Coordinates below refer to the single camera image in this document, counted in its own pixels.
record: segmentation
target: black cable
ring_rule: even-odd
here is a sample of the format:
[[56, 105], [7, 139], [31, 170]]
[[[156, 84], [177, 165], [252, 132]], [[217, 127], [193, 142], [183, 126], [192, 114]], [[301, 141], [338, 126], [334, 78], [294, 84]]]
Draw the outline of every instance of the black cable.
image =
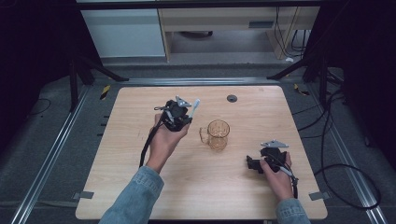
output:
[[[288, 53], [287, 47], [285, 46], [285, 41], [283, 40], [282, 32], [280, 31], [278, 19], [279, 19], [279, 7], [276, 7], [276, 22], [275, 22], [275, 26], [274, 26], [274, 36], [275, 36], [277, 44], [280, 46], [280, 49], [282, 49], [283, 54], [285, 54], [286, 56], [291, 57], [291, 58], [298, 57], [299, 55], [293, 55], [293, 54]], [[279, 31], [279, 35], [282, 40], [281, 42], [277, 39], [276, 27]]]
[[165, 111], [163, 111], [163, 113], [161, 114], [160, 120], [158, 120], [157, 124], [155, 125], [155, 127], [153, 127], [151, 129], [151, 132], [148, 135], [148, 139], [146, 140], [146, 143], [142, 149], [142, 153], [140, 154], [139, 167], [142, 167], [143, 163], [145, 162], [145, 157], [146, 157], [146, 153], [149, 149], [149, 144], [151, 143], [152, 139], [154, 138], [155, 133], [158, 131], [160, 126], [163, 124], [162, 121], [163, 121], [164, 115], [165, 115]]
[[[325, 181], [326, 186], [329, 188], [329, 190], [330, 190], [337, 198], [339, 198], [339, 199], [340, 199], [341, 201], [343, 201], [344, 203], [346, 203], [346, 204], [348, 204], [348, 205], [350, 205], [350, 206], [352, 206], [352, 207], [354, 207], [354, 208], [360, 209], [360, 210], [373, 209], [373, 208], [376, 208], [377, 206], [379, 206], [379, 204], [381, 203], [382, 195], [381, 195], [380, 190], [379, 190], [378, 187], [376, 186], [374, 180], [373, 180], [370, 176], [368, 176], [366, 173], [364, 173], [361, 169], [358, 169], [358, 168], [356, 168], [356, 167], [354, 167], [354, 166], [351, 166], [351, 165], [348, 165], [348, 164], [336, 163], [336, 164], [324, 166], [324, 135], [325, 135], [327, 123], [328, 123], [329, 120], [330, 120], [332, 98], [334, 97], [335, 94], [338, 94], [338, 93], [340, 93], [340, 92], [341, 92], [341, 91], [336, 91], [334, 94], [332, 94], [332, 96], [330, 97], [330, 100], [328, 101], [327, 108], [328, 108], [328, 110], [329, 110], [329, 113], [328, 113], [328, 115], [327, 115], [327, 118], [326, 118], [326, 121], [325, 121], [325, 125], [324, 125], [324, 127], [323, 127], [322, 136], [321, 136], [321, 144], [320, 144], [320, 167], [321, 167], [321, 168], [320, 168], [320, 170], [318, 170], [317, 172], [315, 172], [315, 175], [317, 175], [317, 174], [319, 174], [319, 173], [322, 173], [322, 174], [323, 174], [323, 179], [324, 179], [324, 181]], [[376, 196], [377, 196], [377, 198], [376, 198], [376, 203], [375, 203], [374, 205], [371, 205], [371, 206], [359, 206], [359, 205], [356, 205], [356, 204], [354, 204], [354, 203], [351, 203], [350, 201], [348, 201], [348, 200], [344, 199], [343, 197], [341, 197], [341, 196], [330, 186], [329, 180], [327, 179], [327, 176], [326, 176], [326, 173], [325, 173], [325, 170], [330, 169], [330, 168], [333, 168], [333, 167], [337, 167], [337, 166], [345, 166], [345, 167], [347, 167], [347, 168], [356, 170], [356, 171], [360, 172], [361, 174], [363, 174], [364, 177], [366, 177], [366, 179], [368, 179], [368, 180], [371, 182], [371, 184], [373, 185], [373, 187], [375, 188]]]
[[297, 189], [298, 178], [295, 177], [293, 171], [291, 170], [291, 167], [286, 163], [286, 161], [285, 161], [285, 163], [282, 163], [275, 156], [273, 156], [271, 154], [268, 154], [268, 156], [271, 157], [274, 161], [277, 161], [277, 163], [281, 164], [281, 165], [278, 165], [278, 167], [283, 167], [291, 173], [290, 179], [291, 179], [291, 186], [293, 188], [293, 196], [295, 199], [298, 199], [298, 189]]
[[321, 113], [320, 117], [318, 117], [314, 122], [304, 126], [303, 128], [298, 129], [297, 131], [302, 131], [302, 130], [305, 130], [307, 128], [310, 128], [310, 127], [314, 126], [316, 123], [318, 123], [321, 120], [321, 118], [326, 114], [326, 112], [327, 112], [326, 109], [323, 110], [323, 112]]
[[[333, 99], [333, 101], [340, 100], [340, 99], [344, 99], [344, 98], [345, 98], [345, 96], [338, 97], [338, 98]], [[292, 113], [292, 115], [297, 115], [297, 114], [303, 113], [303, 112], [308, 111], [308, 110], [310, 110], [310, 109], [313, 109], [313, 108], [315, 108], [315, 107], [317, 107], [317, 106], [319, 106], [319, 105], [320, 105], [320, 104], [312, 105], [312, 106], [310, 106], [310, 107], [308, 107], [308, 108], [306, 108], [306, 109], [303, 109], [303, 110], [294, 112], [294, 113]]]
[[304, 36], [303, 36], [303, 45], [300, 47], [294, 46], [294, 40], [296, 40], [297, 38], [297, 34], [298, 34], [298, 30], [294, 31], [294, 35], [293, 38], [291, 40], [291, 49], [297, 52], [304, 52], [305, 51], [305, 34], [306, 34], [306, 30], [304, 30]]
[[[336, 91], [333, 95], [336, 95], [336, 94], [338, 94], [338, 93], [340, 93], [340, 92], [341, 92], [341, 91]], [[332, 96], [331, 96], [331, 97], [329, 98], [328, 104], [329, 104], [329, 103], [331, 104], [333, 101], [339, 100], [339, 99], [342, 99], [342, 98], [344, 98], [344, 96], [343, 96], [343, 97], [336, 98], [336, 99], [333, 99]], [[304, 112], [304, 111], [306, 111], [306, 110], [308, 110], [308, 109], [312, 109], [312, 108], [314, 108], [315, 106], [311, 106], [311, 107], [309, 107], [309, 108], [307, 108], [307, 109], [305, 109], [305, 110], [302, 110], [301, 112]], [[318, 122], [320, 121], [320, 119], [326, 114], [327, 111], [328, 111], [328, 109], [325, 108], [325, 109], [323, 110], [323, 112], [321, 113], [321, 115], [320, 115], [319, 118], [317, 118], [314, 122], [312, 122], [312, 123], [310, 123], [310, 124], [304, 126], [303, 128], [298, 129], [298, 131], [302, 131], [302, 130], [305, 130], [305, 129], [307, 129], [307, 128], [310, 128], [310, 127], [314, 126], [316, 123], [318, 123]]]
[[46, 110], [48, 110], [50, 108], [51, 102], [50, 102], [49, 99], [43, 98], [43, 99], [38, 99], [38, 100], [47, 101], [49, 104], [47, 105], [47, 107], [45, 109], [43, 109], [41, 111], [38, 111], [38, 112], [35, 112], [35, 113], [30, 113], [29, 115], [38, 115], [38, 114], [41, 114], [41, 113], [43, 113], [44, 111], [46, 111]]
[[[327, 129], [326, 133], [327, 134], [330, 130], [332, 129], [332, 123], [330, 124], [329, 128]], [[301, 139], [307, 139], [307, 138], [317, 138], [317, 137], [321, 137], [322, 134], [320, 135], [314, 135], [314, 136], [306, 136], [306, 137], [300, 137]]]

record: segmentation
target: wooden table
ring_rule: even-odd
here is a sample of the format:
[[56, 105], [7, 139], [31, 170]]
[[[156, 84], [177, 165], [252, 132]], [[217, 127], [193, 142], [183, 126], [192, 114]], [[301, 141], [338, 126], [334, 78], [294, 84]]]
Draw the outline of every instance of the wooden table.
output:
[[[227, 96], [237, 96], [229, 103]], [[290, 145], [292, 170], [309, 218], [322, 219], [318, 191], [283, 91], [278, 86], [135, 87], [120, 90], [97, 151], [76, 216], [99, 219], [138, 169], [141, 150], [154, 125], [155, 106], [179, 95], [193, 103], [201, 99], [185, 136], [165, 164], [165, 182], [151, 219], [274, 219], [276, 198], [264, 175], [249, 170], [246, 155], [260, 158], [261, 142], [276, 139]], [[201, 142], [199, 130], [214, 119], [230, 125], [228, 145], [221, 151]]]

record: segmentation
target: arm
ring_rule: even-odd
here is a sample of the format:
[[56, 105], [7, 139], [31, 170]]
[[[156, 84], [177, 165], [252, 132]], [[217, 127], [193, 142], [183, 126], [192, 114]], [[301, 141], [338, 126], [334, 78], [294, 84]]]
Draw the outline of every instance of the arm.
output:
[[[161, 114], [155, 116], [155, 123]], [[150, 155], [146, 166], [139, 168], [131, 182], [125, 187], [114, 204], [100, 221], [104, 223], [148, 223], [152, 207], [163, 189], [159, 176], [167, 159], [174, 152], [177, 143], [187, 134], [190, 124], [180, 132], [172, 133], [161, 126], [150, 143]]]
[[[289, 152], [286, 156], [286, 164], [291, 167]], [[265, 160], [260, 160], [271, 190], [274, 192], [279, 203], [276, 207], [276, 217], [280, 224], [310, 223], [300, 201], [293, 197], [290, 177], [282, 171], [274, 173]]]

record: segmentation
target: hand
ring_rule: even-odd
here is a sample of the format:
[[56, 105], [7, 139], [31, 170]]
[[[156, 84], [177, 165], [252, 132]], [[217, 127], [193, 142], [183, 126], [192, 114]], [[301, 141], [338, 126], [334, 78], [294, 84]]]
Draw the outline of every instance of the hand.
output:
[[[154, 125], [158, 123], [160, 118], [161, 114], [155, 115]], [[159, 174], [168, 158], [174, 152], [177, 143], [186, 136], [189, 128], [190, 124], [187, 124], [179, 132], [171, 132], [166, 126], [161, 125], [149, 145], [150, 153], [146, 165]]]
[[[289, 152], [286, 154], [286, 164], [291, 167]], [[283, 201], [285, 199], [293, 198], [290, 177], [283, 171], [274, 173], [265, 160], [260, 160], [260, 165], [262, 166], [270, 188], [274, 192], [277, 199], [279, 201]]]

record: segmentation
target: denim jacket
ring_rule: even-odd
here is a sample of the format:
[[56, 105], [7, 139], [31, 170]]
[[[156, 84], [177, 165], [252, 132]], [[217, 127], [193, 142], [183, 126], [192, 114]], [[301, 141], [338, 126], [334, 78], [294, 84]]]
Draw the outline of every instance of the denim jacket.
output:
[[[152, 207], [162, 189], [163, 180], [157, 172], [147, 166], [140, 167], [99, 223], [148, 223]], [[276, 216], [280, 224], [310, 223], [300, 201], [296, 199], [280, 202], [276, 208]]]

